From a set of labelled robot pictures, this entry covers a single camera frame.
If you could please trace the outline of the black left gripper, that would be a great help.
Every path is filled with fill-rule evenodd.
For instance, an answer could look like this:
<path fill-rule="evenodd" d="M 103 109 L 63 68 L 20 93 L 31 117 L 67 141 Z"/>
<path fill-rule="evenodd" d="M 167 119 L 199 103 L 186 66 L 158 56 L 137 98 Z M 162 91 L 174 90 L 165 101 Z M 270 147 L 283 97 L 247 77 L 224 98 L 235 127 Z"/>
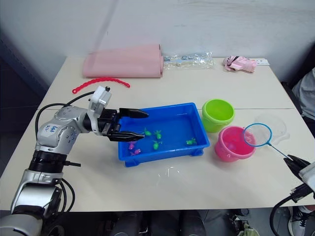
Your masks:
<path fill-rule="evenodd" d="M 100 117 L 97 119 L 98 130 L 102 136 L 108 136 L 110 141 L 114 142 L 134 142 L 143 139 L 143 134 L 134 132 L 119 132 L 121 117 L 129 118 L 147 118 L 148 113 L 140 109 L 119 108 L 119 112 L 113 109 L 103 109 Z"/>

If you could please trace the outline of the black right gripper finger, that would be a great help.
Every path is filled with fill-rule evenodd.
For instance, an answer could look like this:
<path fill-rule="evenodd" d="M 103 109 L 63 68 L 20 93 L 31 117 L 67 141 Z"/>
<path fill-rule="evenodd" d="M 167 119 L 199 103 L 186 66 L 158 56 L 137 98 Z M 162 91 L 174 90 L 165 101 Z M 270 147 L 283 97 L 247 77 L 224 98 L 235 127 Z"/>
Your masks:
<path fill-rule="evenodd" d="M 288 157 L 299 167 L 306 167 L 306 166 L 310 165 L 310 162 L 308 162 L 304 159 L 298 158 L 294 155 L 288 154 Z"/>
<path fill-rule="evenodd" d="M 291 170 L 291 172 L 292 172 L 296 177 L 300 177 L 300 176 L 299 176 L 299 172 L 303 169 L 303 167 L 297 166 L 290 158 L 284 158 L 283 160 L 285 161 L 286 165 L 289 167 L 289 169 Z"/>

